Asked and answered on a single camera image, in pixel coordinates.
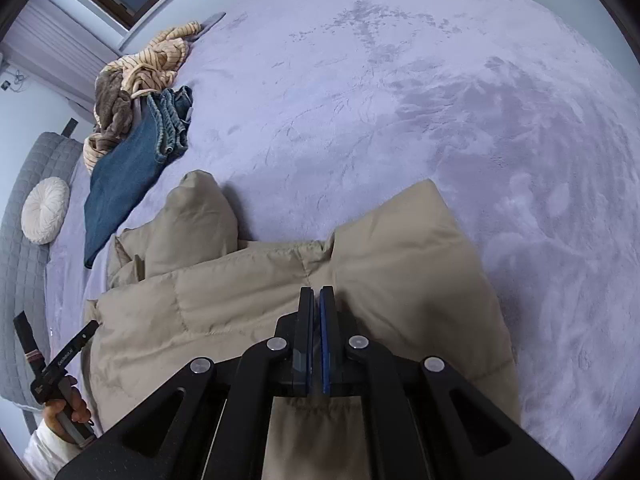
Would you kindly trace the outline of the white sleeve forearm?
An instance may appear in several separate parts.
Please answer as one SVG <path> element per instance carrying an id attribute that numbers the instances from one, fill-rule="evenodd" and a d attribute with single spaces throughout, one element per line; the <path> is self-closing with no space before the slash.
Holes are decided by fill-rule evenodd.
<path id="1" fill-rule="evenodd" d="M 58 472 L 81 453 L 81 448 L 55 434 L 43 419 L 30 436 L 23 465 L 38 480 L 54 479 Z"/>

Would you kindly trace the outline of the person left hand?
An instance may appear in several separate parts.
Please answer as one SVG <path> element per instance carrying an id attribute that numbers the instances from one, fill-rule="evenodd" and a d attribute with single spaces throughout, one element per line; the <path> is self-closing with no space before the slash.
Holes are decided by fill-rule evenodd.
<path id="1" fill-rule="evenodd" d="M 78 444 L 79 427 L 91 422 L 92 414 L 87 402 L 76 387 L 77 380 L 72 376 L 63 379 L 62 396 L 44 404 L 42 412 L 46 426 L 59 438 Z"/>

